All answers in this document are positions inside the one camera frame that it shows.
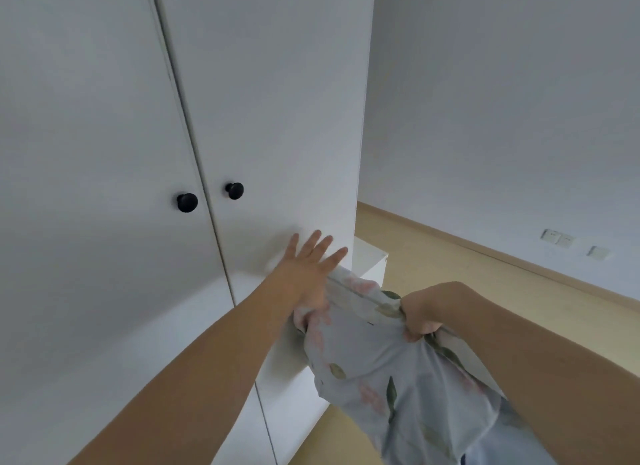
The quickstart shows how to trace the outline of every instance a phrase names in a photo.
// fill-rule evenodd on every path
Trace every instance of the door knob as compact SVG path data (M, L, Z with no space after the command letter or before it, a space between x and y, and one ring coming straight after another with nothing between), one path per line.
M229 182L225 186L225 190L229 194L229 199L231 199L232 201L236 201L240 197L242 197L242 194L244 194L244 185L242 185L240 182Z
M198 198L196 194L180 194L175 198L178 209L182 212L191 212L198 207Z

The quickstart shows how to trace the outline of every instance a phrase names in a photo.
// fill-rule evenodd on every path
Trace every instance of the cabinet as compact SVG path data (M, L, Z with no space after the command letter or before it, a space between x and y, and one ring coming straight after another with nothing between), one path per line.
M293 231L353 248L372 7L0 0L2 463L66 463ZM288 326L214 463L325 408Z

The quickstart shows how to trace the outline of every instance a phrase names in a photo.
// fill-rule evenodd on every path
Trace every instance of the wooden baseboard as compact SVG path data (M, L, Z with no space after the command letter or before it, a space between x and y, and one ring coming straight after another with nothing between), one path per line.
M512 266L516 266L518 268L522 268L523 270L529 271L536 275L540 275L545 278L549 278L550 280L556 281L558 283L571 286L572 288L588 293L589 295L593 295L595 297L608 300L612 303L630 308L631 310L640 311L640 301L633 299L631 297L620 295L615 291L605 290L604 288L601 288L594 284L581 281L577 278L572 278L571 276L563 275L562 273L558 273L557 271L549 270L548 268L535 265L533 263L524 261L523 259L516 258L515 256L511 256L501 251L496 251L487 246L482 246L481 244L477 244L472 241L462 239L458 236L445 233L444 231L441 231L434 227L425 226L424 224L420 224L419 222L416 222L414 220L407 219L405 217L399 216L398 214L393 214L392 212L388 212L388 211L379 209L377 207L370 206L369 204L365 204L364 202L358 202L358 207L359 208L362 207L364 210L368 210L368 211L380 214L389 219L396 220L407 226L414 227L419 231L423 231L429 235L435 236L444 241L457 244L458 246L462 246L464 248L470 249L471 251L476 251L480 254L484 254L485 256L489 256L490 258L498 259L499 261L503 261L504 263L510 264Z

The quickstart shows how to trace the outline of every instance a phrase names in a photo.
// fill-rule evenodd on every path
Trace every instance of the floor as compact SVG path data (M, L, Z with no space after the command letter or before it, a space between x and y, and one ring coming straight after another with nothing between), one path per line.
M459 280L640 375L640 313L358 207L356 236L389 253L384 288L404 295ZM330 407L291 465L381 465L368 438Z

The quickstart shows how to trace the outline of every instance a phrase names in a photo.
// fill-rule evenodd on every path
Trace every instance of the hand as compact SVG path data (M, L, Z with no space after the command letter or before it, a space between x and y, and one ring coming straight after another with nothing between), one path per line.
M333 241L332 236L325 237L318 243L322 233L314 231L296 256L299 235L294 234L287 246L284 257L268 276L268 280L279 285L294 299L295 305L301 300L324 302L324 285L326 277L340 264L347 255L348 249L343 247L320 261Z
M409 342L435 332L442 325L446 307L460 298L468 288L459 281L439 283L404 296L401 307L406 315L404 338Z

